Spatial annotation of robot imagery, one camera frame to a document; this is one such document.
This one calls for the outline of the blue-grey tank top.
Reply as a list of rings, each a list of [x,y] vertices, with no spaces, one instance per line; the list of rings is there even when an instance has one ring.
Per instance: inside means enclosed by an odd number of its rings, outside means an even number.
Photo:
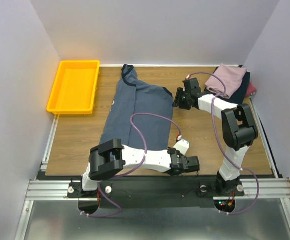
[[[166,149],[172,103],[167,88],[139,80],[134,66],[124,64],[100,143],[120,139],[131,148]]]

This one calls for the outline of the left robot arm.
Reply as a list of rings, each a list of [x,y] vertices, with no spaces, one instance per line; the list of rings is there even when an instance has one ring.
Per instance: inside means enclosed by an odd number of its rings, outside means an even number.
[[[198,157],[185,156],[188,148],[189,142],[184,139],[164,150],[137,149],[123,145],[117,138],[109,140],[90,149],[79,191],[85,197],[91,197],[98,182],[108,180],[124,169],[149,169],[171,176],[197,172],[200,169]]]

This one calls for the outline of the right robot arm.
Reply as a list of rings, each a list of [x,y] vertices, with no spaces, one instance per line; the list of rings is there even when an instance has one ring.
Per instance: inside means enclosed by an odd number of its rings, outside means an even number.
[[[214,132],[217,131],[215,117],[221,120],[226,148],[223,149],[217,140],[224,159],[216,175],[215,191],[226,195],[239,184],[245,154],[258,137],[251,108],[245,103],[230,103],[211,93],[202,92],[196,78],[187,78],[183,80],[183,84],[184,87],[177,88],[174,107],[186,110],[197,108],[209,112]]]

